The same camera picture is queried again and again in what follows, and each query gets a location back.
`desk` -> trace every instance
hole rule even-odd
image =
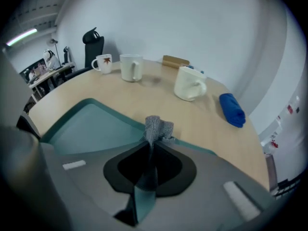
[[[227,88],[208,78],[206,95],[186,102],[173,93],[177,73],[178,69],[144,61],[142,80],[130,83],[121,79],[120,63],[113,63],[108,75],[90,70],[65,82],[34,105],[29,116],[42,135],[86,98],[141,123],[147,116],[158,115],[174,122],[176,138],[214,151],[269,190],[266,159],[251,121],[247,117],[244,127],[236,128],[223,115],[218,98],[229,92]]]
[[[39,90],[38,90],[38,88],[37,88],[37,85],[39,85],[40,83],[44,82],[45,80],[47,80],[47,79],[53,77],[55,74],[67,70],[67,69],[70,68],[71,66],[74,66],[74,63],[67,63],[67,64],[63,65],[63,67],[60,68],[60,69],[54,70],[54,71],[52,71],[52,72],[47,72],[47,73],[41,75],[41,76],[39,77],[39,79],[36,80],[33,84],[28,85],[28,86],[29,86],[31,89],[36,88],[36,90],[37,90],[37,92],[39,93],[40,97],[42,97],[41,93],[39,92]],[[53,79],[52,79],[52,84],[54,85],[55,88],[57,87],[57,85],[56,85],[56,83],[54,82]],[[34,99],[35,103],[37,103],[38,101],[37,101],[37,99],[35,98],[35,96],[34,96],[33,94],[32,94],[31,96],[32,96],[32,98]]]

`mug with red leaf design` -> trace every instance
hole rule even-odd
[[[94,63],[97,61],[98,69],[94,67]],[[101,71],[102,74],[109,74],[112,66],[111,54],[99,55],[91,63],[91,66],[96,71]]]

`fluorescent light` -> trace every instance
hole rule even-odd
[[[13,38],[11,41],[7,42],[6,44],[7,44],[8,46],[11,46],[11,45],[13,45],[14,43],[16,43],[17,41],[19,41],[19,40],[21,40],[21,39],[23,39],[23,38],[25,38],[25,37],[27,37],[27,36],[33,34],[33,33],[36,33],[36,32],[37,32],[37,30],[36,30],[35,28],[33,28],[33,29],[31,29],[31,30],[29,30],[29,31],[26,31],[25,33],[23,33],[23,34],[21,34],[21,35],[15,37],[15,38]]]

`office chair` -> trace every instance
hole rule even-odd
[[[85,68],[77,70],[66,76],[66,79],[72,79],[82,73],[85,73],[92,69],[91,62],[96,58],[96,56],[103,53],[104,47],[104,37],[100,37],[98,32],[95,31],[96,27],[89,32],[87,32],[82,37],[82,42],[85,44]]]

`blue towel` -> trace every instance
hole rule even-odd
[[[242,128],[246,122],[245,113],[235,97],[231,93],[225,93],[220,95],[219,102],[227,122],[238,128]]]

